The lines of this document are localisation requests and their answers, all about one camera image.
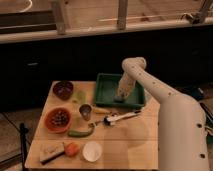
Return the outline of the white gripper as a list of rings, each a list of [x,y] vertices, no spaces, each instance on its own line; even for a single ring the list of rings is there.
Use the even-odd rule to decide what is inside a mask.
[[[116,91],[116,96],[127,99],[128,96],[133,91],[133,89],[135,87],[135,83],[136,83],[136,80],[134,78],[132,78],[129,74],[124,72],[123,76],[121,77],[121,79],[119,81],[118,88]]]

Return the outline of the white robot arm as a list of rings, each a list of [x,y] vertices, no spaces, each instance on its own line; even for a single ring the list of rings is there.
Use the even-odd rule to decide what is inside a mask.
[[[158,112],[158,171],[210,171],[205,112],[191,96],[181,93],[145,71],[143,57],[122,61],[123,76],[116,98],[127,99],[142,85],[160,104]]]

